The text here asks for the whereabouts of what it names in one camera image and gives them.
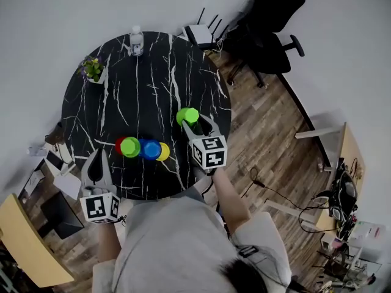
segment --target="smartphone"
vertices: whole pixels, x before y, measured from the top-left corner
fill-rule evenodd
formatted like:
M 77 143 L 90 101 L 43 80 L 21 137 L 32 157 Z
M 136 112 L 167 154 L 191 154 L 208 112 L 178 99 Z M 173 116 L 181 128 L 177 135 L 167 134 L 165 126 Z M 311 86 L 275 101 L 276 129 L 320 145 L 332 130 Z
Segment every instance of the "smartphone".
M 55 168 L 57 168 L 58 170 L 62 169 L 64 162 L 62 161 L 62 159 L 60 159 L 58 156 L 56 156 L 52 151 L 49 151 L 46 159 L 50 163 L 52 163 L 55 166 Z

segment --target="black marble table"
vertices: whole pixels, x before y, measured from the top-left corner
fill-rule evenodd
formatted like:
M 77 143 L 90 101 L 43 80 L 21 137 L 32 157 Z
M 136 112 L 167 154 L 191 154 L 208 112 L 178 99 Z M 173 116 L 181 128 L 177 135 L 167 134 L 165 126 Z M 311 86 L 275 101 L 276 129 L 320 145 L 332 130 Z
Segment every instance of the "black marble table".
M 108 69 L 103 84 L 77 72 L 72 76 L 62 105 L 65 141 L 80 169 L 94 149 L 106 150 L 120 197 L 169 197 L 195 183 L 188 140 L 175 120 L 178 110 L 196 108 L 227 138 L 230 98 L 216 66 L 190 42 L 144 32 L 144 54 L 134 57 L 129 37 L 114 38 L 90 54 Z M 170 157 L 164 162 L 124 157 L 114 149 L 122 136 L 165 142 Z

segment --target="bottle label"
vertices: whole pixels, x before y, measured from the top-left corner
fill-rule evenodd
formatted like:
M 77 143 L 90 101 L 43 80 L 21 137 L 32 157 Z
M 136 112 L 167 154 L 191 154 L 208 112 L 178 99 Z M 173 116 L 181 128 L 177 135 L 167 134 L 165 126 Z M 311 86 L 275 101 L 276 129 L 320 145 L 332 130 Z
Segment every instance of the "bottle label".
M 135 56 L 141 55 L 141 43 L 135 43 L 133 45 L 133 55 Z

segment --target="potted plant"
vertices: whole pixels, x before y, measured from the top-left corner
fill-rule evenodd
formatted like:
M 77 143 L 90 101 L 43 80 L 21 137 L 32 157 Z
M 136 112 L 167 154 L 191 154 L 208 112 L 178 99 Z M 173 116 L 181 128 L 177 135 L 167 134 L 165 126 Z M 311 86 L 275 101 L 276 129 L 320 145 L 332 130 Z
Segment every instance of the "potted plant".
M 107 69 L 101 63 L 100 57 L 87 56 L 80 64 L 79 73 L 94 84 L 102 84 Z

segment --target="gray shirt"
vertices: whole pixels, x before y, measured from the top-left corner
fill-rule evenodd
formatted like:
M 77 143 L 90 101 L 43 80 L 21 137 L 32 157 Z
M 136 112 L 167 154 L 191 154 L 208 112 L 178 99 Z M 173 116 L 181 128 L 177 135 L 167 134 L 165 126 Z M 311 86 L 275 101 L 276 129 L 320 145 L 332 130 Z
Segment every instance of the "gray shirt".
M 246 259 L 258 267 L 269 293 L 285 292 L 290 282 L 287 252 L 267 212 L 241 225 L 233 244 L 215 210 L 188 197 L 136 205 L 126 221 L 118 258 L 93 267 L 93 293 L 235 292 L 220 273 L 238 257 L 235 245 L 257 246 Z

